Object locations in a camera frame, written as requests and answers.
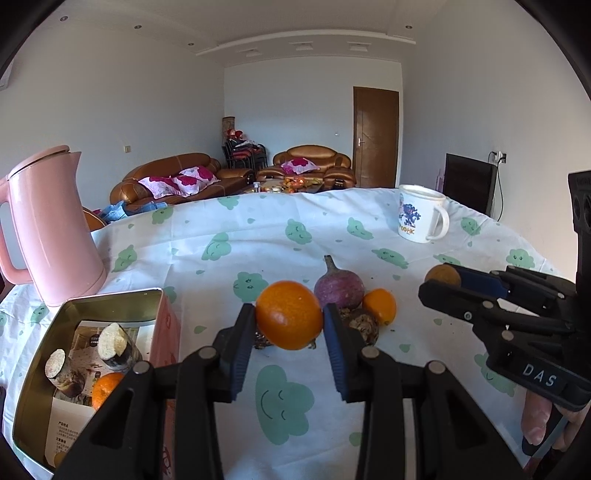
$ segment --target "table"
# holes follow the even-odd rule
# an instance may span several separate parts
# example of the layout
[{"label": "table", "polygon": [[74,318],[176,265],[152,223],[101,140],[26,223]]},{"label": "table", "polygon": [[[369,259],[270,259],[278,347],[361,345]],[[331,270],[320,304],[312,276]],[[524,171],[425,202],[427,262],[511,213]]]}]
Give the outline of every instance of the table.
[{"label": "table", "polygon": [[[273,188],[273,187],[281,187],[283,185],[283,180],[279,179],[267,179],[261,180],[261,189],[263,188]],[[302,187],[298,190],[298,193],[318,193],[321,191],[324,184],[321,182],[319,184],[313,184],[308,187]],[[255,193],[255,189],[252,185],[248,185],[241,189],[239,193]],[[260,193],[279,193],[279,192],[260,192]]]},{"label": "table", "polygon": [[[486,368],[485,348],[468,323],[426,309],[417,290],[425,273],[445,261],[485,271],[512,263],[557,272],[515,232],[454,201],[447,204],[449,233],[425,245],[397,234],[397,209],[396,190],[347,189],[231,196],[136,215],[93,232],[109,271],[102,292],[164,287],[182,323],[184,358],[210,345],[219,329],[234,323],[242,303],[255,301],[267,284],[288,279],[313,288],[326,271],[323,255],[330,254],[338,267],[357,272],[367,290],[383,287],[396,296],[396,321],[382,328],[377,347],[410,364],[441,359],[524,462],[524,390]],[[115,268],[118,256],[130,250],[137,260]],[[40,307],[31,285],[15,287],[0,305],[9,441],[24,374],[54,316]],[[354,478],[363,405],[341,401],[322,337],[317,345],[253,351],[237,401],[216,406],[226,479]],[[293,394],[282,409],[289,421],[276,421],[280,411],[269,420],[261,410],[261,389],[279,396],[286,385]],[[23,461],[38,478],[47,477],[31,460]]]}]

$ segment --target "television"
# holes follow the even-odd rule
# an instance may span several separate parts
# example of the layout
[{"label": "television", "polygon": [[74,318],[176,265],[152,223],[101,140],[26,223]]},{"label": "television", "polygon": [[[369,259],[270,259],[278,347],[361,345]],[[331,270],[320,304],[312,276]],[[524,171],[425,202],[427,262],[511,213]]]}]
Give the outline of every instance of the television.
[{"label": "television", "polygon": [[448,153],[445,160],[443,194],[490,216],[496,176],[497,167],[492,163]]}]

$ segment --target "open tin box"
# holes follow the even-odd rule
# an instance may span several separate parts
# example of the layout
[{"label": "open tin box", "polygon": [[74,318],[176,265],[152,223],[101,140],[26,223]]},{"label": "open tin box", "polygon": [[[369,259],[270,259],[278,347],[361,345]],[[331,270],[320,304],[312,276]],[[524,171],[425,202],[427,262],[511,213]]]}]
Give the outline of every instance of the open tin box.
[{"label": "open tin box", "polygon": [[[58,348],[62,348],[66,352],[70,351],[74,334],[80,322],[92,322],[101,325],[101,327],[102,323],[106,327],[112,322],[136,323],[138,326],[144,327],[153,325],[153,330],[149,331],[149,335],[152,336],[151,342],[149,339],[146,340],[145,349],[148,352],[143,352],[144,360],[148,360],[155,367],[163,367],[176,363],[178,358],[180,325],[166,294],[160,288],[95,295],[64,303],[31,361],[18,400],[12,431],[12,438],[16,446],[50,473],[53,473],[55,468],[52,459],[48,459],[46,455],[46,452],[52,451],[53,448],[47,441],[47,434],[48,430],[55,429],[55,424],[59,422],[55,421],[56,399],[54,393],[56,388],[45,376],[45,363]],[[170,400],[168,402],[163,450],[164,478],[173,477],[171,458],[173,455],[174,402]],[[73,403],[68,405],[73,406],[74,415],[79,414],[77,421],[81,425],[85,425],[94,412],[92,407]],[[77,433],[72,433],[67,423],[59,423],[60,435],[55,438],[55,441],[58,442],[57,448],[61,450],[69,448],[77,436]],[[94,461],[96,459],[89,459],[89,468],[92,467]]]}]

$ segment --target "brown leather sofa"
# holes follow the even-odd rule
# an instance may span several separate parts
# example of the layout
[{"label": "brown leather sofa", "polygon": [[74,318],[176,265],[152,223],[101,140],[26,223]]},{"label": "brown leather sofa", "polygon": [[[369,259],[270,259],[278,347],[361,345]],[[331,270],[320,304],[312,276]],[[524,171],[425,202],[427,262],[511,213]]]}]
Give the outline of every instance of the brown leather sofa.
[{"label": "brown leather sofa", "polygon": [[268,178],[293,178],[294,175],[287,175],[280,165],[294,158],[302,157],[314,162],[320,167],[320,170],[305,172],[299,175],[300,177],[322,180],[324,182],[323,190],[355,187],[357,180],[355,173],[351,170],[351,159],[347,155],[320,145],[300,145],[290,148],[286,152],[278,153],[273,157],[273,166],[260,170],[256,179],[262,181]]},{"label": "brown leather sofa", "polygon": [[177,203],[192,202],[194,200],[224,197],[236,193],[251,184],[255,177],[254,171],[250,168],[221,168],[220,163],[215,158],[211,158],[205,153],[185,153],[154,160],[130,171],[111,191],[111,203],[115,204],[123,200],[128,204],[128,207],[133,209],[152,202],[154,197],[138,180],[146,177],[170,177],[185,168],[197,166],[208,168],[220,181],[211,184],[198,194],[190,197],[170,195],[158,201],[176,205]]}]

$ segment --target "mug print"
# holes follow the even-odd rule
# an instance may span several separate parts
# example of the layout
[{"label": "mug print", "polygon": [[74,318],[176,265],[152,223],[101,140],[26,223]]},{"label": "mug print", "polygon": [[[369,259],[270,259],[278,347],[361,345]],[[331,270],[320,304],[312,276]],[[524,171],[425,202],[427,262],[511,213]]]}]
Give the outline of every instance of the mug print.
[{"label": "mug print", "polygon": [[414,229],[417,227],[415,224],[417,220],[421,219],[421,214],[417,211],[417,208],[412,203],[404,203],[404,196],[400,194],[400,213],[398,220],[404,220],[404,225],[399,225],[403,232],[414,235]]}]

